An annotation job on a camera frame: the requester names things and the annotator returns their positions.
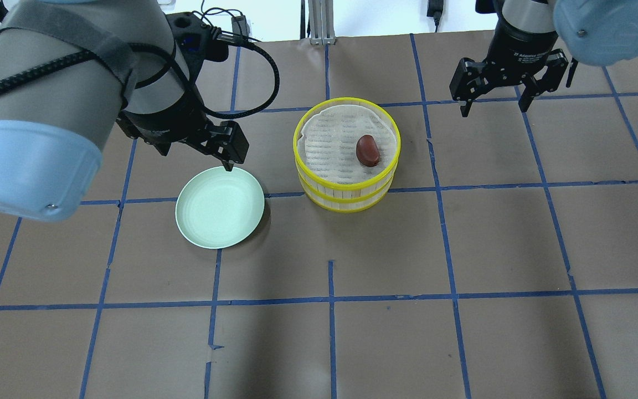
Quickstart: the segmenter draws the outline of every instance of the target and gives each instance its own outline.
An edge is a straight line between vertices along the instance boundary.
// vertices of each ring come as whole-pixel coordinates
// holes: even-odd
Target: mint green plate
[[[177,200],[177,227],[202,248],[226,248],[241,242],[258,226],[265,207],[263,188],[240,167],[226,172],[213,167],[182,189]]]

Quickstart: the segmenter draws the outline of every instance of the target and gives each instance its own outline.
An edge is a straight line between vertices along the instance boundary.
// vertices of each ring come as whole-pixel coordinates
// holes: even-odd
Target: brown object
[[[378,164],[380,151],[378,151],[378,144],[375,143],[373,136],[366,134],[357,141],[356,157],[365,166],[374,167]]]

